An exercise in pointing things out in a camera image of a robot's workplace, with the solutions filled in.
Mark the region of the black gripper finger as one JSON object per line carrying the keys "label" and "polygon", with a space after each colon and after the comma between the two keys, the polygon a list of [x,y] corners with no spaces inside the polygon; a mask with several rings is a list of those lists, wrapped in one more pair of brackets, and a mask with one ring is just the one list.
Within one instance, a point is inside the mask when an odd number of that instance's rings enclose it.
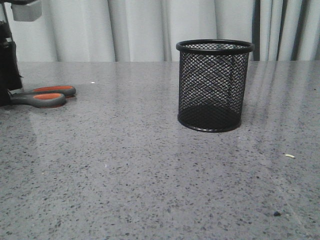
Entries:
{"label": "black gripper finger", "polygon": [[22,88],[18,70],[16,43],[8,41],[12,37],[9,24],[0,22],[0,106],[11,103],[9,91]]}

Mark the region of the grey arm gripper body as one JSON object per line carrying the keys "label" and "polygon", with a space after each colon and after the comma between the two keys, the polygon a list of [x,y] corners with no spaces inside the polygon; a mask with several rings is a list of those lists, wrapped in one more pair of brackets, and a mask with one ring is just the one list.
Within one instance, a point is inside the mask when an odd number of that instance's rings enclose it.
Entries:
{"label": "grey arm gripper body", "polygon": [[11,0],[10,4],[17,22],[34,22],[42,16],[41,0]]}

